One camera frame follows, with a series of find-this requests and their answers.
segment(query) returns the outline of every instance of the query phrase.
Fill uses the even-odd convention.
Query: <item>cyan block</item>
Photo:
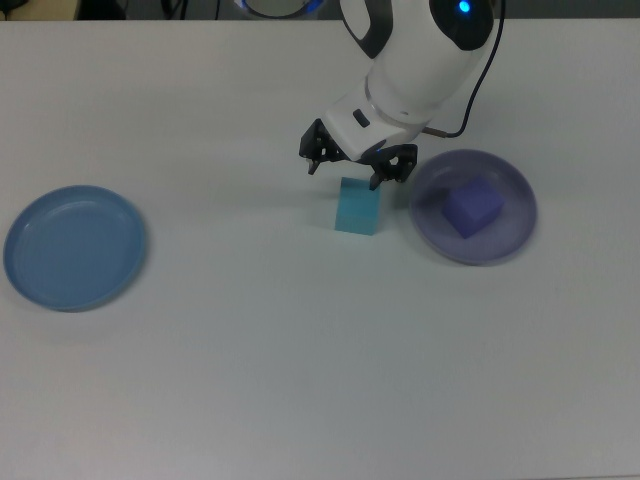
[[[342,178],[340,201],[336,215],[336,230],[373,235],[378,228],[380,188],[369,190],[369,182]]]

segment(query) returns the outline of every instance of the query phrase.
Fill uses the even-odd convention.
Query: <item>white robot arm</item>
[[[373,167],[372,190],[386,180],[404,182],[417,161],[417,147],[409,142],[482,58],[494,3],[341,0],[345,25],[375,61],[355,90],[303,136],[300,155],[309,161],[309,173],[325,161],[350,160]]]

